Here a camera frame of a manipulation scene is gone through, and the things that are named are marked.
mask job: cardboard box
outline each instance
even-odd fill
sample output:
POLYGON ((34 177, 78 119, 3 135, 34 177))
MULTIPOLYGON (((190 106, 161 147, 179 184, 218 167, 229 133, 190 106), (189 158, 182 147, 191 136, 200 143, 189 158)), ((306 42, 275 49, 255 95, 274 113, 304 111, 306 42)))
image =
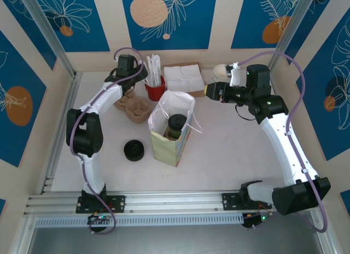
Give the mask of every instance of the cardboard box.
MULTIPOLYGON (((177 64, 167 64, 164 67, 184 67, 184 66, 192 66, 193 64, 197 64, 199 67, 199 71, 201 71, 201 67, 199 66, 199 62, 187 62, 187 63, 177 63, 177 64)), ((188 92, 193 97, 204 97, 204 90, 201 91, 194 91, 194 92, 188 92)))

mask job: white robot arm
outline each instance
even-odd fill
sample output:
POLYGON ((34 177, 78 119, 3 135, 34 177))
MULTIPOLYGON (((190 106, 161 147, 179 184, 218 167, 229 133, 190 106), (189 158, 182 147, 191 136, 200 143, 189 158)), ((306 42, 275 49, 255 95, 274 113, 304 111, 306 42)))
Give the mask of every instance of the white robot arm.
POLYGON ((267 66, 254 64, 247 67, 246 86, 235 85, 237 64, 226 66, 231 82, 216 82, 206 86, 206 95, 222 103, 236 103, 248 107, 269 137, 283 170, 283 179, 251 181, 242 184, 240 198, 246 202, 265 202, 274 205, 282 215, 309 209, 318 205, 313 182, 322 199, 330 189, 328 178, 320 178, 306 158, 291 125, 287 129, 288 109, 280 96, 271 95, 270 71, 267 66))
POLYGON ((135 83, 147 76, 145 66, 138 64, 135 57, 120 55, 118 67, 111 71, 98 94, 86 105, 79 109, 70 109, 67 113, 66 142, 79 161, 85 181, 81 197, 78 198, 77 213, 94 213, 103 207, 108 209, 106 204, 124 203, 124 196, 120 197, 121 202, 110 202, 118 197, 107 201, 106 184, 102 179, 99 159, 99 151, 103 144, 100 116, 103 116, 135 83))
MULTIPOLYGON (((114 85, 107 90, 108 86, 111 84, 112 82, 106 82, 103 84, 103 87, 98 93, 101 93, 101 91, 105 91, 105 93, 97 100, 96 103, 90 105, 98 94, 96 94, 86 105, 83 105, 81 108, 79 108, 79 110, 84 111, 86 108, 90 107, 89 113, 95 113, 100 117, 103 116, 104 113, 110 108, 110 106, 123 96, 123 90, 120 85, 114 85)), ((85 161, 85 173, 90 186, 97 194, 100 194, 105 186, 102 179, 100 153, 94 153, 91 157, 83 153, 78 153, 78 155, 85 161)), ((82 167, 83 162, 79 156, 75 157, 82 167)), ((91 190, 88 188, 87 183, 84 183, 83 191, 92 194, 91 190)))

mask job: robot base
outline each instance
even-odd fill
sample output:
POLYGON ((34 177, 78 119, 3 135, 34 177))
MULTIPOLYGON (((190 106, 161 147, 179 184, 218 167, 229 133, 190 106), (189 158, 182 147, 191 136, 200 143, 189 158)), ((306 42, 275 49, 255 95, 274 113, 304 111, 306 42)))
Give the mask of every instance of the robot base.
POLYGON ((260 182, 260 180, 242 184, 239 193, 223 193, 224 210, 258 210, 260 205, 264 209, 272 209, 271 205, 267 205, 264 202, 253 201, 249 198, 247 187, 256 182, 260 182))
MULTIPOLYGON (((108 196, 106 186, 99 194, 103 201, 110 207, 113 213, 124 213, 125 196, 108 196)), ((101 202, 92 194, 88 194, 85 191, 81 191, 81 197, 78 198, 77 208, 75 210, 77 214, 93 214, 107 212, 101 202)))

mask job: black lid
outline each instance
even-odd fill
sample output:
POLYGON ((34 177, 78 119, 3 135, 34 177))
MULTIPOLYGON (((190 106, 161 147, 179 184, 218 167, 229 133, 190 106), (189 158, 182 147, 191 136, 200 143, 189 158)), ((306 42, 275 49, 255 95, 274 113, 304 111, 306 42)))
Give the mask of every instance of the black lid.
POLYGON ((124 153, 128 160, 139 161, 144 155, 144 148, 140 141, 131 140, 125 144, 124 153))
POLYGON ((181 131, 181 129, 186 123, 186 120, 187 118, 184 115, 181 115, 181 114, 172 115, 168 121, 169 128, 174 131, 181 131))

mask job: blue wallpaper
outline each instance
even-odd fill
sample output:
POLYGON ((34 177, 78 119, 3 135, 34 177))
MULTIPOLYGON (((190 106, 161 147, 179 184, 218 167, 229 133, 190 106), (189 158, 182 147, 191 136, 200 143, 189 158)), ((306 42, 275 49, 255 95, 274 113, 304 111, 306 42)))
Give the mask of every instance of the blue wallpaper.
POLYGON ((5 207, 5 203, 6 203, 6 200, 0 199, 0 217, 1 217, 2 211, 5 207))
POLYGON ((17 22, 26 32, 27 36, 33 42, 40 54, 45 59, 48 66, 53 69, 56 63, 56 55, 52 51, 49 44, 46 42, 44 36, 28 13, 21 0, 3 0, 17 22))
POLYGON ((244 0, 231 48, 274 48, 299 1, 244 0))
POLYGON ((18 167, 46 86, 0 32, 0 159, 18 167))
POLYGON ((313 0, 285 53, 294 58, 330 0, 313 0))
POLYGON ((215 0, 122 0, 133 48, 208 49, 215 0))
POLYGON ((340 196, 343 199, 346 210, 348 211, 348 214, 350 216, 350 190, 341 192, 340 196))
POLYGON ((94 0, 37 1, 65 51, 109 51, 94 0))
POLYGON ((304 70, 304 103, 327 160, 350 148, 349 42, 350 9, 304 70))

